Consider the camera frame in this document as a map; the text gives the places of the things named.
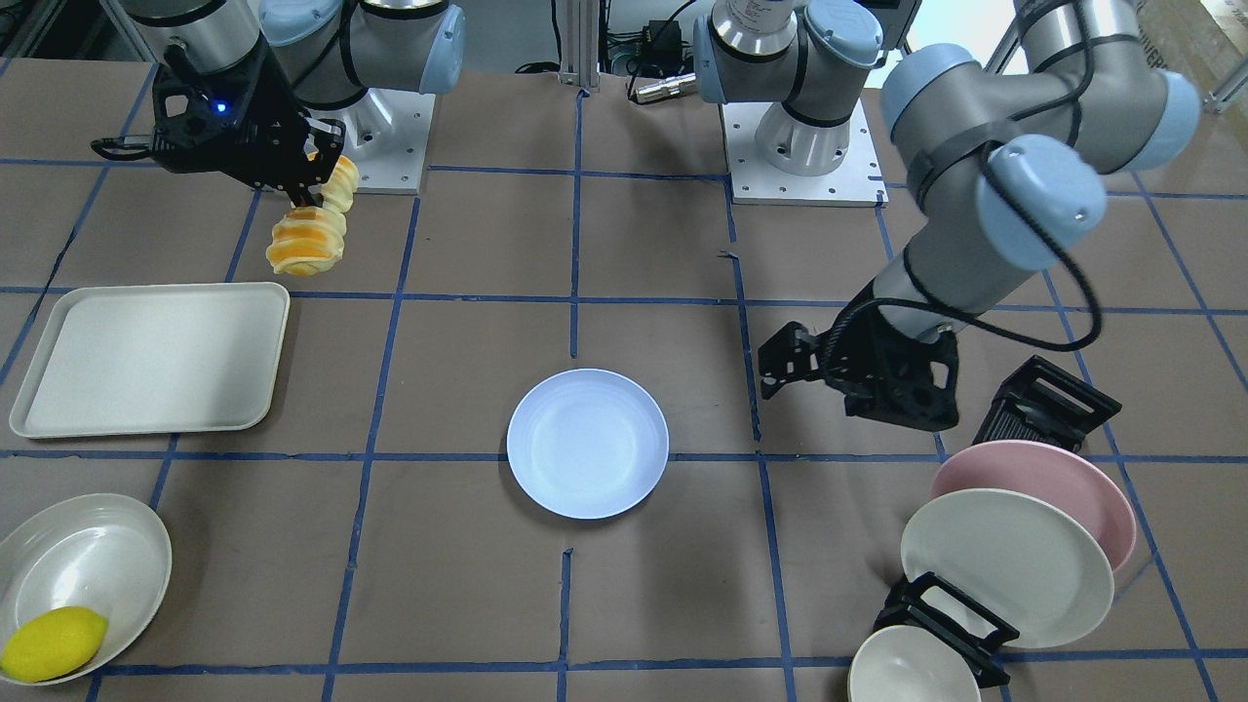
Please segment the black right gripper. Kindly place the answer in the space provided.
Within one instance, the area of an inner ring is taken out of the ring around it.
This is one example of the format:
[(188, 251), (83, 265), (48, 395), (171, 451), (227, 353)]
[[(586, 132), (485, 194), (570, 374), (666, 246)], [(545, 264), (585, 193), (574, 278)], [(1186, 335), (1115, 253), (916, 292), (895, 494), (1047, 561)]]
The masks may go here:
[[(168, 172), (222, 172), (300, 206), (324, 205), (346, 142), (338, 119), (308, 119), (263, 39), (227, 67), (195, 67), (191, 45), (171, 39), (151, 87), (154, 132), (99, 137), (114, 162), (150, 159)], [(306, 142), (313, 150), (306, 152)]]

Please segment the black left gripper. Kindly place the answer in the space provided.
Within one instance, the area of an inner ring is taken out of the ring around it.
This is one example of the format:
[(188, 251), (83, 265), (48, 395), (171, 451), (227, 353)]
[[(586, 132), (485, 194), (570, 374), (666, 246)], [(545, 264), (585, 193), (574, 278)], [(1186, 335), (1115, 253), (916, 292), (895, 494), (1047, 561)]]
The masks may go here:
[(957, 342), (938, 324), (912, 339), (881, 309), (914, 307), (909, 299), (854, 299), (830, 329), (812, 334), (786, 324), (759, 349), (760, 395), (770, 400), (795, 382), (822, 381), (845, 396), (845, 413), (940, 432), (958, 423)]

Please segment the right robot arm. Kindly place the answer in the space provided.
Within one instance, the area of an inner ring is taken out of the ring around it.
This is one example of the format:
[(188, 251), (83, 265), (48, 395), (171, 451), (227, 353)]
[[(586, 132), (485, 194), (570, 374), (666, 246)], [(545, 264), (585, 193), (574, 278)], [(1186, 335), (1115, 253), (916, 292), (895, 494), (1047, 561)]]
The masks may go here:
[(125, 1), (157, 59), (150, 135), (91, 142), (110, 161), (222, 172), (292, 204), (329, 202), (352, 162), (366, 194), (416, 195), (434, 101), (462, 74), (451, 1)]

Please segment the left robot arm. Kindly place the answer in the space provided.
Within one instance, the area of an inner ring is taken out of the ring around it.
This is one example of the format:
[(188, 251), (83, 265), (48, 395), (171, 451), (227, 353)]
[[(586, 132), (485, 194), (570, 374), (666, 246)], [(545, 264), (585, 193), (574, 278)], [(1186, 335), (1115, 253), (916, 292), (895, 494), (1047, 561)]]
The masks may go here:
[(958, 330), (1055, 352), (1099, 337), (1104, 311), (1070, 251), (1104, 219), (1102, 177), (1181, 155), (1202, 97), (1149, 66), (1131, 1), (1015, 12), (1026, 74), (934, 44), (885, 80), (879, 107), (926, 222), (827, 331), (787, 324), (763, 344), (763, 398), (820, 381), (847, 416), (937, 432), (958, 422)]

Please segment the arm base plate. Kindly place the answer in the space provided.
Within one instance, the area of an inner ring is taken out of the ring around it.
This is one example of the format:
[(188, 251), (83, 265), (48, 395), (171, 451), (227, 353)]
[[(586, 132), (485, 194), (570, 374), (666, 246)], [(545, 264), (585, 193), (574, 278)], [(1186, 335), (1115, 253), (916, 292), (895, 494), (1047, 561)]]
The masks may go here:
[(879, 167), (877, 149), (862, 102), (856, 102), (844, 147), (832, 147), (837, 167), (822, 175), (784, 172), (768, 160), (755, 137), (765, 120), (768, 102), (730, 102), (721, 106), (723, 154), (729, 166), (733, 201), (738, 205), (847, 206), (870, 209), (889, 204)]
[(421, 192), (436, 105), (436, 95), (371, 89), (329, 112), (346, 125), (343, 154), (358, 169), (361, 192)]

